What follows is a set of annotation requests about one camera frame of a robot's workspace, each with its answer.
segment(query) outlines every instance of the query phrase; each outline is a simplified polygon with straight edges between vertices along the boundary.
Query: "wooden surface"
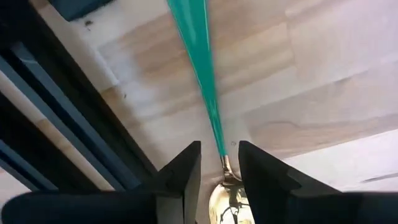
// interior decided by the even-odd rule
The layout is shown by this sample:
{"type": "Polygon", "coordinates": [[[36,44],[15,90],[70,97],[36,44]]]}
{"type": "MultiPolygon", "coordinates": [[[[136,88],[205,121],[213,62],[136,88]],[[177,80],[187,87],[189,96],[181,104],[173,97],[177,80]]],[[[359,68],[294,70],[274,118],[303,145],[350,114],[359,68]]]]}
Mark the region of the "wooden surface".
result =
{"type": "Polygon", "coordinates": [[[5,171],[0,171],[0,212],[1,205],[8,200],[30,190],[5,171]]]}
{"type": "MultiPolygon", "coordinates": [[[[285,158],[398,126],[392,94],[398,2],[209,3],[232,154],[241,139],[285,158]]],[[[96,48],[118,80],[104,99],[157,167],[199,139],[208,164],[203,173],[219,170],[200,92],[169,13],[96,48]]]]}
{"type": "MultiPolygon", "coordinates": [[[[39,12],[158,169],[202,141],[205,217],[221,169],[165,1],[117,0],[72,23],[39,12]]],[[[398,1],[211,0],[209,17],[233,167],[248,140],[338,189],[398,190],[398,1]]]]}

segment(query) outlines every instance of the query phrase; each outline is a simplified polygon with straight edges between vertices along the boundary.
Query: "dark metal bar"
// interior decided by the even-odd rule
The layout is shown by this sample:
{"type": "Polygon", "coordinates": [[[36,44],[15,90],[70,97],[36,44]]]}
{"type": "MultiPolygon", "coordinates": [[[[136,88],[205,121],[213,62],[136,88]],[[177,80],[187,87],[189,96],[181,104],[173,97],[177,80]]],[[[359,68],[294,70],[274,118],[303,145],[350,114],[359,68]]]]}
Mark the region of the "dark metal bar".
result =
{"type": "Polygon", "coordinates": [[[0,20],[18,44],[0,70],[116,189],[132,189],[155,167],[27,0],[2,1],[0,20]]]}
{"type": "Polygon", "coordinates": [[[0,166],[31,190],[99,191],[3,94],[0,166]]]}

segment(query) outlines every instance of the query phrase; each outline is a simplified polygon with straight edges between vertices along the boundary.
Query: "spoon handle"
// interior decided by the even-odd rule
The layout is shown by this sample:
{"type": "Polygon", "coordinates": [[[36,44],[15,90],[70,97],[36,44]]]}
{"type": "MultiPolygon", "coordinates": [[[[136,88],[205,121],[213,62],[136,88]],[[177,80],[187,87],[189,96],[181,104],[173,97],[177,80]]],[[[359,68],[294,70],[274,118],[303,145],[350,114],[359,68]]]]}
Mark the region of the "spoon handle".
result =
{"type": "Polygon", "coordinates": [[[206,0],[168,0],[168,4],[195,71],[218,152],[221,157],[226,156],[223,128],[218,112],[206,0]]]}

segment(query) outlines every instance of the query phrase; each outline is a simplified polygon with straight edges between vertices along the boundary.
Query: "spoon bowl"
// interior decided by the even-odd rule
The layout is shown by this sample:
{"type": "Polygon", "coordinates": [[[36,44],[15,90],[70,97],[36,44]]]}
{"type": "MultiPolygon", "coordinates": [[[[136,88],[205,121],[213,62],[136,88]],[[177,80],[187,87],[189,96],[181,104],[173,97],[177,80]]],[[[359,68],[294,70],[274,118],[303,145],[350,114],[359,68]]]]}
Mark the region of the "spoon bowl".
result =
{"type": "Polygon", "coordinates": [[[211,193],[209,218],[211,224],[254,224],[242,180],[231,170],[228,156],[221,158],[224,180],[211,193]]]}

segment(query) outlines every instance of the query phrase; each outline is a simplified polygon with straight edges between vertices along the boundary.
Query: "gold spoon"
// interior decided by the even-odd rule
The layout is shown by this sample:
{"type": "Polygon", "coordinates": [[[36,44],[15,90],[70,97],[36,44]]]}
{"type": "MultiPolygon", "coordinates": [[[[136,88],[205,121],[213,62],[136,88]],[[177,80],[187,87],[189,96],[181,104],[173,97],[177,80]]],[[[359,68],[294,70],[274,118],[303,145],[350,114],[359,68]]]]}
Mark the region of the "gold spoon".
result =
{"type": "Polygon", "coordinates": [[[223,165],[224,180],[210,197],[210,222],[254,223],[242,180],[233,174],[225,150],[216,97],[206,0],[168,0],[168,3],[195,71],[223,165]]]}

